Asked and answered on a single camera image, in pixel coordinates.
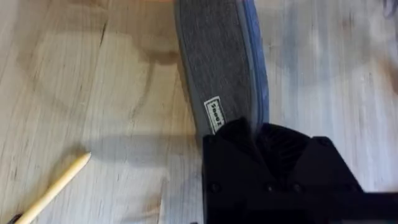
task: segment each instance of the wooden floor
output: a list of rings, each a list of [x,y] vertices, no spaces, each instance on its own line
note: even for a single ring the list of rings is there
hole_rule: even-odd
[[[89,150],[36,223],[203,223],[173,5],[0,2],[0,223]],[[271,122],[332,138],[398,190],[398,17],[380,0],[257,0]]]

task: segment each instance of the black machine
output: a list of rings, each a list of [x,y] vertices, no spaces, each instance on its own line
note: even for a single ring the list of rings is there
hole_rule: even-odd
[[[245,119],[203,139],[205,223],[395,223],[398,194],[365,193],[333,143]]]
[[[176,0],[175,6],[203,143],[206,224],[398,220],[398,194],[364,192],[328,138],[268,123],[253,0]]]

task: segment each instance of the black plastic part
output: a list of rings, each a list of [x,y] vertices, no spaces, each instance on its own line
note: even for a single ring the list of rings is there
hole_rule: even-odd
[[[396,220],[398,194],[364,193],[333,143],[245,119],[203,139],[205,223]]]

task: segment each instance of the wood grain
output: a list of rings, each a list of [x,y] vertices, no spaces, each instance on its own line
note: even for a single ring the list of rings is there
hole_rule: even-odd
[[[273,123],[398,190],[398,21],[378,0],[257,0]],[[203,223],[172,2],[0,2],[0,223],[80,155],[36,223]]]

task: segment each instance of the yellow pencil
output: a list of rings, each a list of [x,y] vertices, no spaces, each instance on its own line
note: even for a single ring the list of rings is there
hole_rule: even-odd
[[[15,224],[29,224],[37,215],[58,195],[58,193],[66,186],[69,181],[76,176],[77,173],[87,164],[90,160],[91,153],[88,152],[79,157],[69,169],[59,178],[44,195],[38,199],[29,209],[24,212],[22,216],[15,222]]]

